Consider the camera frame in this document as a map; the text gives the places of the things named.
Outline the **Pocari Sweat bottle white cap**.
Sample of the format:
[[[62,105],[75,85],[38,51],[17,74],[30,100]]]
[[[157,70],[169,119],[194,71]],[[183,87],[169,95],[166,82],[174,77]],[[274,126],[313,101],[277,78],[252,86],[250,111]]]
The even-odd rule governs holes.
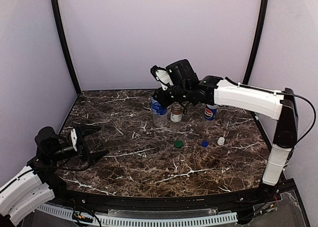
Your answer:
[[[153,114],[153,122],[157,127],[164,127],[167,125],[167,109],[162,108],[162,106],[155,100],[151,99],[151,110]]]

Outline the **Starbucks coffee bottle green cap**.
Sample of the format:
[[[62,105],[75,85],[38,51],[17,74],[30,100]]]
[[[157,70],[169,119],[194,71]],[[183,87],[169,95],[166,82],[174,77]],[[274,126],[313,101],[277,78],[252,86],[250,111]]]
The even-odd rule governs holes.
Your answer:
[[[181,127],[181,120],[183,115],[182,106],[179,103],[173,103],[170,115],[170,128],[172,131],[179,131]]]

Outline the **Pepsi bottle blue label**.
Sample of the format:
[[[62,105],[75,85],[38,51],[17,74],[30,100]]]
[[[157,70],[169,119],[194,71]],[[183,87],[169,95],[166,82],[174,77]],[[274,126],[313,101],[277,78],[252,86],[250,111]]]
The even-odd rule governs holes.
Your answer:
[[[204,118],[207,121],[213,121],[215,120],[217,116],[217,105],[205,105],[205,110],[204,110]]]

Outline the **blue Pepsi bottle cap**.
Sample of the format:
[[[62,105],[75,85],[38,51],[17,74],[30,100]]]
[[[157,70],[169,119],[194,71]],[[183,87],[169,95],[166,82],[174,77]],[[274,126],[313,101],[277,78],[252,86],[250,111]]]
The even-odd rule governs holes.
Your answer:
[[[202,147],[206,148],[209,145],[208,141],[203,141],[202,142]]]

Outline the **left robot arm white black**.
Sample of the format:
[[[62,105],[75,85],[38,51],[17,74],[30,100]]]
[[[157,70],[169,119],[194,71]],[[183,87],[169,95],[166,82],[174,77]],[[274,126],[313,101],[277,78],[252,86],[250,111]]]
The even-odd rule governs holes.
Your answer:
[[[85,138],[101,130],[82,125],[66,137],[53,127],[42,128],[35,137],[36,155],[0,189],[0,225],[15,227],[42,204],[62,195],[66,183],[57,170],[82,172],[95,165],[109,151],[90,152]]]

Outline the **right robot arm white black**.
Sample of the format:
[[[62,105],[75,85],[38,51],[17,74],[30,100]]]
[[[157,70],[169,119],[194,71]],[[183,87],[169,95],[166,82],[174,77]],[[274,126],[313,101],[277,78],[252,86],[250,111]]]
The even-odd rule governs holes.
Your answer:
[[[275,186],[280,175],[291,158],[296,144],[302,140],[298,137],[297,104],[299,98],[311,105],[312,103],[294,94],[293,90],[270,90],[234,82],[228,77],[206,76],[199,79],[187,59],[170,64],[166,68],[153,66],[150,73],[161,84],[154,94],[162,108],[174,103],[186,109],[189,104],[231,106],[259,113],[276,120],[276,129],[272,148],[262,183]]]

